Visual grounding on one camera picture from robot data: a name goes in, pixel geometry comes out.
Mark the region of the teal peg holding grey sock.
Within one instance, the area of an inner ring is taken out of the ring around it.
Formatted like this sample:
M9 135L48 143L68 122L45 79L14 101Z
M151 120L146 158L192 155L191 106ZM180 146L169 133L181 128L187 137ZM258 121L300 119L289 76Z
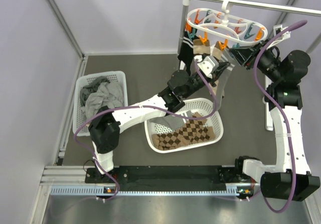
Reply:
M234 49L234 48L240 48L240 47L242 47L242 45L241 45L240 43L236 43L236 44L234 44L234 45L232 46L233 49Z

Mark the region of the yellow-orange peg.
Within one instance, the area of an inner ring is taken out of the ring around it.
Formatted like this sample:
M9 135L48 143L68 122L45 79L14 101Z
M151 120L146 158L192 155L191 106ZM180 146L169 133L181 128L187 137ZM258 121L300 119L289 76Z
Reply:
M228 39L225 39L224 42L218 41L217 43L222 52L228 47Z
M201 35L199 35L199 40L201 41L202 45L204 46L209 46L210 45L210 41L208 39L208 33L204 32L204 36L202 37Z

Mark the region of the brown beige striped socks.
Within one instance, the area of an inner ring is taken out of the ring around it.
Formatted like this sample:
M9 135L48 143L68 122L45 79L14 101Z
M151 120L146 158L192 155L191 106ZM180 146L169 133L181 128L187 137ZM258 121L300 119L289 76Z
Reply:
M204 59L211 55L211 45L209 40L202 41L201 39L193 40L193 60Z

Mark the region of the black sock with white stripes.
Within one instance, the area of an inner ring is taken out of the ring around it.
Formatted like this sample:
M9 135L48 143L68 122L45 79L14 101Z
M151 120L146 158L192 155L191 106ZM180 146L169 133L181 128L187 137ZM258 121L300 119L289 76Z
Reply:
M178 59L185 64L189 75L191 74L191 63L194 59L193 47L193 41L189 38L188 32L185 31Z

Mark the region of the teal clothes peg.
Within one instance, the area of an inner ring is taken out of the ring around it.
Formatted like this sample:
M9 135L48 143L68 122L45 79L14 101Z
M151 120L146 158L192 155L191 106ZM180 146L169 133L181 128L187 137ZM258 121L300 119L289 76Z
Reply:
M191 41L193 41L196 38L196 33L194 32L187 32L187 35Z

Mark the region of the white round clip hanger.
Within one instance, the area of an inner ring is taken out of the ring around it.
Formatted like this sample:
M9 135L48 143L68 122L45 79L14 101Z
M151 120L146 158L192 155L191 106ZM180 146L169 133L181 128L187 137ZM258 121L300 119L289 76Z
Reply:
M187 13L186 24L195 31L207 32L234 44L252 46L268 37L268 30L259 22L231 15L231 0L223 0L221 10L198 8Z

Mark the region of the orange clothes peg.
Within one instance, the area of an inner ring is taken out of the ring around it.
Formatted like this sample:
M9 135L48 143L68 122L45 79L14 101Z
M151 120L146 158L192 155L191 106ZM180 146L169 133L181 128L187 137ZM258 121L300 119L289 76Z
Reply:
M195 29L190 26L189 24L186 24L185 25L185 30L188 32L188 33L195 33Z

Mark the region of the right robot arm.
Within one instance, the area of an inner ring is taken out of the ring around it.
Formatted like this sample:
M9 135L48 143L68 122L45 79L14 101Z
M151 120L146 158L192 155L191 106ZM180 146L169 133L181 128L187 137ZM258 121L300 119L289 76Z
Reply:
M303 103L299 83L307 75L311 59L304 51L293 50L281 60L277 47L262 48L258 43L229 52L241 66L257 67L272 81L264 100L273 122L276 164L270 168L256 158L241 157L234 176L241 182L252 177L265 198L291 196L293 201L303 201L320 188L320 178L311 174L305 158L300 123Z

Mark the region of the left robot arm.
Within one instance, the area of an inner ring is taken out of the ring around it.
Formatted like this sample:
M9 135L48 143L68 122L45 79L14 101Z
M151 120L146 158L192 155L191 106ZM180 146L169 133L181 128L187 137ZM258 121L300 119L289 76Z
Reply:
M217 92L212 84L221 76L227 77L234 65L208 56L195 64L196 73L189 75L185 70L175 71L167 87L153 97L131 106L110 109L101 107L90 119L89 132L94 147L93 159L97 168L96 176L108 182L114 175L113 150L118 146L120 134L145 121L165 116L173 116L188 121L202 121L210 118L220 108L225 80L219 81ZM213 109L206 116L185 117L179 111L185 106L183 101L203 87L207 87L213 98Z

